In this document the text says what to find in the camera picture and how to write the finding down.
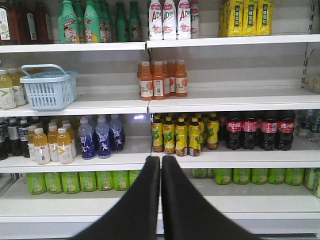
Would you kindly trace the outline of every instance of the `green juice bottle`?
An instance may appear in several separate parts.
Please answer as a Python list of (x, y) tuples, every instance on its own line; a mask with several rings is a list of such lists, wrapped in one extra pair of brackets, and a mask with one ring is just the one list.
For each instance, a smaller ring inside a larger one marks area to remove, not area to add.
[(93, 0), (85, 1), (84, 27), (87, 44), (101, 43), (100, 20)]
[(121, 1), (116, 3), (115, 30), (117, 42), (128, 42), (128, 22), (125, 15), (125, 5)]
[(139, 17), (138, 2), (130, 2), (130, 17), (129, 17), (129, 41), (141, 42), (141, 19)]

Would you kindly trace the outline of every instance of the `bottle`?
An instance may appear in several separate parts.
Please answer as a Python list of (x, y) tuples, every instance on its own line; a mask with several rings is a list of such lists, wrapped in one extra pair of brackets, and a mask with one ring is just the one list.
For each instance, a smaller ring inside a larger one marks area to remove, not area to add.
[(35, 3), (35, 31), (38, 44), (53, 44), (54, 35), (49, 12), (42, 2)]
[(154, 99), (154, 87), (152, 75), (150, 73), (150, 63), (142, 61), (140, 78), (140, 95), (141, 100), (151, 101)]
[(240, 134), (242, 122), (241, 114), (238, 111), (229, 112), (226, 118), (226, 147), (236, 150), (240, 147)]
[(85, 28), (85, 11), (82, 6), (82, 0), (74, 0), (73, 9), (76, 15), (76, 22), (78, 23), (79, 41), (81, 44), (85, 44), (87, 42), (87, 39)]
[(121, 152), (124, 149), (124, 127), (118, 118), (118, 114), (111, 114), (109, 127), (111, 150), (115, 153)]
[(243, 148), (254, 149), (256, 145), (258, 119), (254, 111), (242, 114), (241, 130), (243, 134)]
[(191, 38), (198, 39), (200, 38), (200, 15), (198, 0), (191, 0)]
[(191, 156), (197, 157), (201, 152), (201, 127), (198, 123), (198, 118), (193, 117), (189, 129), (189, 147), (188, 151)]
[(2, 109), (14, 109), (16, 107), (15, 94), (12, 79), (7, 70), (0, 69), (0, 106)]
[(217, 114), (212, 112), (210, 114), (210, 118), (207, 124), (208, 128), (208, 140), (207, 140), (207, 148), (209, 150), (216, 150), (219, 146), (219, 121), (217, 118)]
[(130, 2), (130, 17), (129, 17), (129, 41), (141, 42), (141, 19), (139, 17), (138, 2)]
[(18, 127), (18, 134), (21, 141), (22, 155), (25, 158), (30, 158), (29, 146), (28, 146), (28, 127), (30, 123), (27, 120), (21, 120)]
[(125, 15), (125, 5), (121, 1), (116, 3), (115, 29), (117, 42), (128, 42), (128, 22)]
[(296, 114), (293, 110), (283, 110), (279, 115), (277, 123), (277, 132), (279, 141), (277, 149), (288, 151), (291, 149), (294, 140)]
[(186, 97), (188, 78), (185, 68), (185, 60), (178, 59), (176, 61), (176, 73), (175, 73), (175, 95), (177, 97)]
[(110, 158), (110, 128), (106, 123), (106, 118), (98, 118), (98, 125), (96, 126), (95, 131), (99, 139), (98, 157), (101, 159)]
[(276, 147), (277, 114), (275, 111), (265, 111), (262, 115), (260, 147), (266, 151)]
[(163, 39), (162, 6), (159, 0), (151, 0), (149, 7), (149, 40)]
[(177, 39), (191, 39), (191, 11), (188, 0), (180, 0), (178, 4)]
[(153, 99), (164, 100), (166, 99), (166, 77), (163, 71), (162, 61), (154, 62), (153, 79)]
[(49, 132), (48, 132), (49, 153), (50, 153), (50, 159), (53, 162), (59, 161), (59, 149), (58, 149), (57, 137), (58, 137), (57, 125), (49, 126)]
[(39, 165), (50, 162), (48, 139), (43, 128), (36, 128), (33, 136), (34, 158)]
[(66, 44), (79, 44), (80, 38), (77, 16), (70, 0), (63, 0), (63, 12), (60, 24), (62, 24), (59, 26), (60, 35), (64, 38), (64, 41), (61, 42)]
[(177, 39), (177, 9), (174, 0), (165, 0), (163, 5), (163, 40)]

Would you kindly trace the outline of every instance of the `plastic shopping basket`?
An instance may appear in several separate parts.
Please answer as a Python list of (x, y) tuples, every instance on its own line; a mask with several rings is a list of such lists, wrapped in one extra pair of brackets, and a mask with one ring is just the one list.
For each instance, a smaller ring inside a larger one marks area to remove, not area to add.
[[(46, 71), (30, 75), (28, 68), (57, 68), (60, 71)], [(76, 100), (76, 71), (64, 71), (59, 65), (23, 65), (26, 74), (20, 78), (24, 84), (32, 110), (62, 110)]]

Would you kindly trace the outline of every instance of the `plastic bottle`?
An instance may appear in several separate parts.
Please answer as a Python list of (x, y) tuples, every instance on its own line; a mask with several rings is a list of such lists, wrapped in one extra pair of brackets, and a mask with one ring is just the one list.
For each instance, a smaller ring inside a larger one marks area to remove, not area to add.
[(293, 110), (283, 110), (279, 115), (277, 132), (279, 141), (276, 148), (284, 151), (291, 149), (294, 140), (296, 114)]
[(47, 136), (43, 128), (36, 128), (33, 136), (34, 158), (39, 165), (50, 162), (50, 153)]
[(153, 99), (164, 100), (166, 99), (166, 77), (164, 75), (162, 61), (154, 62), (153, 79)]
[(238, 111), (229, 112), (226, 118), (226, 147), (236, 150), (240, 147), (240, 134), (242, 128), (241, 114)]
[(180, 0), (178, 4), (177, 39), (191, 39), (191, 10), (188, 0)]
[(99, 139), (98, 157), (101, 159), (110, 158), (110, 128), (106, 123), (106, 118), (98, 118), (98, 125), (96, 126), (95, 131)]
[(176, 61), (176, 73), (175, 73), (175, 95), (177, 97), (186, 97), (188, 75), (185, 67), (185, 60), (178, 59)]
[(162, 6), (159, 0), (151, 0), (149, 8), (149, 40), (163, 39)]
[(141, 100), (151, 101), (154, 99), (154, 86), (153, 78), (150, 73), (150, 63), (148, 61), (142, 61), (140, 78), (140, 95)]
[(174, 0), (165, 0), (163, 5), (163, 39), (177, 39), (177, 9)]
[(200, 38), (200, 14), (198, 0), (191, 0), (191, 38)]
[(254, 149), (257, 136), (257, 115), (254, 111), (245, 111), (242, 114), (241, 130), (243, 134), (243, 148)]
[(116, 3), (115, 29), (117, 42), (128, 42), (128, 22), (125, 15), (125, 5), (121, 1)]

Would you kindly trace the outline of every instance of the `green glass bottle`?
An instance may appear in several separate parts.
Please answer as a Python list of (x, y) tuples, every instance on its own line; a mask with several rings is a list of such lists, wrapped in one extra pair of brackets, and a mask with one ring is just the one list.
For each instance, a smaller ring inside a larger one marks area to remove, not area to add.
[(100, 21), (93, 0), (85, 1), (84, 13), (85, 37), (88, 44), (101, 43)]
[(84, 19), (85, 11), (82, 7), (82, 1), (73, 0), (73, 9), (77, 18), (80, 43), (85, 44), (87, 42), (87, 39), (86, 39), (86, 28), (85, 28), (85, 19)]
[(130, 42), (141, 42), (141, 19), (136, 1), (130, 2), (129, 31)]
[(128, 22), (125, 15), (125, 5), (123, 2), (116, 3), (116, 40), (119, 43), (128, 42)]

